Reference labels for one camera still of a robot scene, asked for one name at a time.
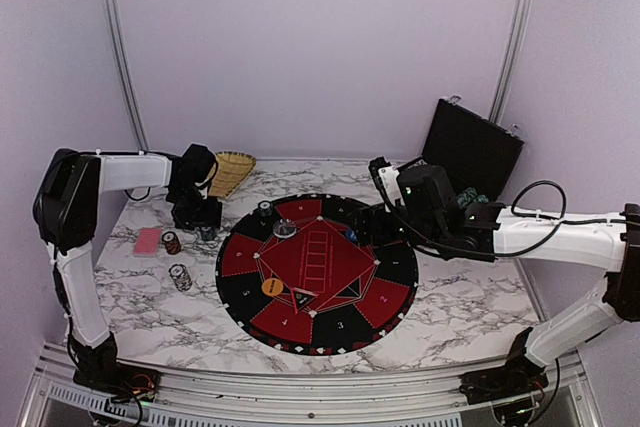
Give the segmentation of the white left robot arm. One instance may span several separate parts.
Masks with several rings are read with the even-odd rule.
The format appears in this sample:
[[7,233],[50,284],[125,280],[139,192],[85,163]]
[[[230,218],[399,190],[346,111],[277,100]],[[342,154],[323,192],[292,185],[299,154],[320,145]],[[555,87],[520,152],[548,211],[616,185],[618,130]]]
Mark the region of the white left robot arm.
[[221,204],[209,188],[218,168],[216,156],[198,144],[182,155],[67,148],[54,154],[37,191],[33,217],[54,267],[74,340],[95,349],[111,336],[99,305],[92,254],[101,195],[164,188],[176,228],[217,229]]

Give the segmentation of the orange round blind button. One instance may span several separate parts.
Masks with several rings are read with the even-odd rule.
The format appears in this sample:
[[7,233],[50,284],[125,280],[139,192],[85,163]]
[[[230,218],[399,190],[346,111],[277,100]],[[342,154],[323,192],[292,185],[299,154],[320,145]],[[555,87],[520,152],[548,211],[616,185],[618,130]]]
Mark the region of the orange round blind button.
[[277,297],[283,292],[284,283],[276,277],[271,277],[262,283],[261,289],[266,296]]

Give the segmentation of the blue round blind button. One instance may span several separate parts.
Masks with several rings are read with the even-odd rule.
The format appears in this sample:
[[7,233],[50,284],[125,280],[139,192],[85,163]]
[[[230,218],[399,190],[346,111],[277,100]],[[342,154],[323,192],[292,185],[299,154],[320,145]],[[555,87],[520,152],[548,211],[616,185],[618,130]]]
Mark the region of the blue round blind button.
[[345,237],[351,242],[354,242],[354,243],[358,242],[358,237],[357,237],[356,233],[352,229],[348,229],[345,232]]

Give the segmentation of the black triangular button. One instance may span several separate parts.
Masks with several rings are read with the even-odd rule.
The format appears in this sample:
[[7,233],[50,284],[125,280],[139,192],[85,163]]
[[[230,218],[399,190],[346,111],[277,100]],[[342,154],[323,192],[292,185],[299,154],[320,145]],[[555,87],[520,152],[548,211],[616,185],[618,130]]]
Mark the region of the black triangular button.
[[318,294],[312,291],[308,291],[301,288],[293,288],[291,290],[292,304],[294,312],[298,313],[303,310],[307,305],[312,303]]

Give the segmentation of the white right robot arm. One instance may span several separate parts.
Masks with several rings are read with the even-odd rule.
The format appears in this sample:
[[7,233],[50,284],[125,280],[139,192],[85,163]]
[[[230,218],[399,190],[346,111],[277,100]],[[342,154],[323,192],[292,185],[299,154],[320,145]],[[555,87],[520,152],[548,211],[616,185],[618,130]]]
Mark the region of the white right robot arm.
[[561,354],[622,322],[639,319],[639,207],[575,215],[520,210],[454,192],[445,169],[396,168],[377,158],[369,171],[382,201],[354,211],[349,223],[364,245],[402,240],[442,260],[533,259],[596,267],[603,278],[550,320],[519,334],[495,385],[515,395]]

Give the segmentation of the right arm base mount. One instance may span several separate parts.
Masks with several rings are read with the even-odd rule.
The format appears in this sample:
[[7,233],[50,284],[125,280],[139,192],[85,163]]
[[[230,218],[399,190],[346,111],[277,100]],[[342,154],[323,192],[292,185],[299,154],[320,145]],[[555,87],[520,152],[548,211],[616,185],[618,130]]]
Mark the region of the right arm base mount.
[[460,376],[459,392],[471,405],[527,394],[549,385],[545,368],[526,354],[526,341],[533,331],[528,327],[511,344],[502,366],[464,373]]

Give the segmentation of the blue green chip stack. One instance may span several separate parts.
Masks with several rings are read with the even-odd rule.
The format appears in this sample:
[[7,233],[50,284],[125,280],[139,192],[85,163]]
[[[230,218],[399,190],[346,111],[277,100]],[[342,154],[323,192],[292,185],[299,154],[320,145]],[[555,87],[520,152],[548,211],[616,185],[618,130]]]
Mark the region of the blue green chip stack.
[[212,242],[216,239],[217,229],[211,226],[202,226],[198,228],[198,235],[202,242]]

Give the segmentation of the clear round dealer button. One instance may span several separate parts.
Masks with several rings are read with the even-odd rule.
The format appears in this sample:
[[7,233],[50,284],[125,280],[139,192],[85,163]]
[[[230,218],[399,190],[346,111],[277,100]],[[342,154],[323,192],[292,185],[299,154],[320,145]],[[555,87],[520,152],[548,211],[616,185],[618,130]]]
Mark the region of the clear round dealer button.
[[280,239],[290,239],[296,235],[298,227],[296,223],[289,219],[280,219],[273,226],[273,235]]

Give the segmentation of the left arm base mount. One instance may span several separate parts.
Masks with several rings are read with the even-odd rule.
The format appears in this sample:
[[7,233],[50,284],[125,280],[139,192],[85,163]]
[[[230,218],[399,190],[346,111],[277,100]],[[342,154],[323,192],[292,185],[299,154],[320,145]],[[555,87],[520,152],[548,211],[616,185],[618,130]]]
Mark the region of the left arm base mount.
[[75,365],[73,381],[81,386],[113,394],[118,401],[129,398],[152,401],[158,390],[160,373],[118,361],[113,333],[95,348],[68,335],[67,353]]

